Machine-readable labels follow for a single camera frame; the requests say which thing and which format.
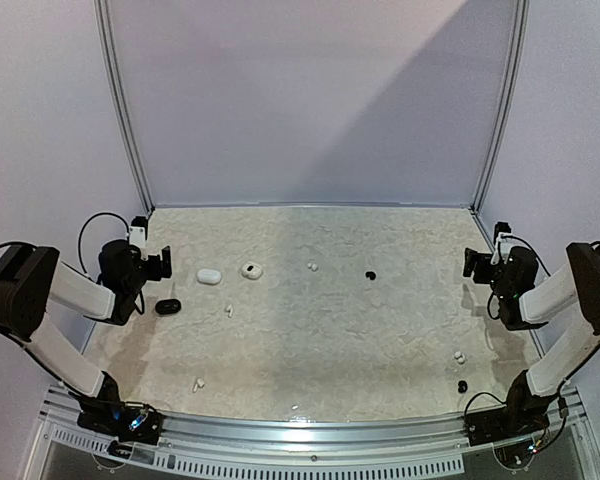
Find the black charging case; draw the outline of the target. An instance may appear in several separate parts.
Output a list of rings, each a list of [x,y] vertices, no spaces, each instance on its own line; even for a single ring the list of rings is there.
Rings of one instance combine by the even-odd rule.
[[[175,315],[181,311],[182,304],[178,299],[163,299],[155,304],[155,312],[159,316]]]

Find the white oval charging case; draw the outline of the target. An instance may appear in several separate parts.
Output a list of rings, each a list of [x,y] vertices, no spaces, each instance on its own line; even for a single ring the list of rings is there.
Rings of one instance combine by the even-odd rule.
[[[222,280],[222,274],[218,270],[203,268],[196,272],[196,279],[205,285],[217,285]]]

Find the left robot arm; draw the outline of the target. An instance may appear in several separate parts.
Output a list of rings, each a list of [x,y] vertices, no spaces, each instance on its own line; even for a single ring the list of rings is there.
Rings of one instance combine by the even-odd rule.
[[[0,244],[0,335],[79,400],[90,402],[91,419],[108,434],[128,426],[116,381],[88,361],[51,320],[48,305],[63,305],[100,323],[123,326],[145,309],[148,282],[172,275],[170,247],[145,256],[125,240],[105,244],[100,276],[91,280],[67,265],[58,249],[10,241]]]

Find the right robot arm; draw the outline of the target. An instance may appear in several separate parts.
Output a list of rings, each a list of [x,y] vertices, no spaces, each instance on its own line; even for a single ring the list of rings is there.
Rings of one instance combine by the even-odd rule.
[[[562,388],[600,348],[600,241],[574,242],[566,247],[566,262],[540,280],[542,263],[523,244],[493,253],[464,251],[463,276],[487,285],[497,300],[492,318],[509,331],[535,330],[576,305],[580,314],[544,356],[512,382],[497,427],[517,436],[546,414]]]

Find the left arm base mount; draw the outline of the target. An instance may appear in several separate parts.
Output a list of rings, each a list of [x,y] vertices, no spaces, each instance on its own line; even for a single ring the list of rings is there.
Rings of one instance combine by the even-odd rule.
[[[146,403],[85,398],[79,405],[77,424],[81,428],[114,437],[120,443],[157,445],[166,419]]]

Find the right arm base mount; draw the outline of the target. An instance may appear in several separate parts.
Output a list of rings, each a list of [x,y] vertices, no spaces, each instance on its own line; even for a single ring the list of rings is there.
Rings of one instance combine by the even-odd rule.
[[[464,431],[471,446],[514,439],[549,426],[548,416],[512,414],[508,408],[473,411],[463,418]]]

